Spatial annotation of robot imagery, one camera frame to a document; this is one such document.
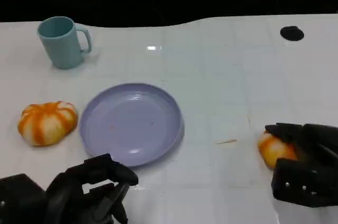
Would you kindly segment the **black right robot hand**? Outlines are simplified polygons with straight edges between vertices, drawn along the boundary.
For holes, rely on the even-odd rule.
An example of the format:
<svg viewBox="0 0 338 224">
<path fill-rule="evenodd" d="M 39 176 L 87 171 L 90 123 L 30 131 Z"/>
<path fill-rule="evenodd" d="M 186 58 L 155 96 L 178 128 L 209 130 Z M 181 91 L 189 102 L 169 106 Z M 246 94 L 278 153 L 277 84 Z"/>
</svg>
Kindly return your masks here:
<svg viewBox="0 0 338 224">
<path fill-rule="evenodd" d="M 266 125 L 261 155 L 273 170 L 275 199 L 318 208 L 337 205 L 337 127 Z"/>
</svg>

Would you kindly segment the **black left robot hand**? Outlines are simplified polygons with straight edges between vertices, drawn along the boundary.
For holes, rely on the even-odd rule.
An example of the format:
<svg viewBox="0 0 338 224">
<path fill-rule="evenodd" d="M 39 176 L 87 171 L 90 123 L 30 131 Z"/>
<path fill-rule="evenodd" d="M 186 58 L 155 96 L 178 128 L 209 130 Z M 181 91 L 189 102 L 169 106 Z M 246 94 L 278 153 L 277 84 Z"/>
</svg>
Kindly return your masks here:
<svg viewBox="0 0 338 224">
<path fill-rule="evenodd" d="M 137 184 L 138 176 L 109 154 L 89 158 L 49 185 L 44 223 L 127 223 L 123 200 Z"/>
</svg>

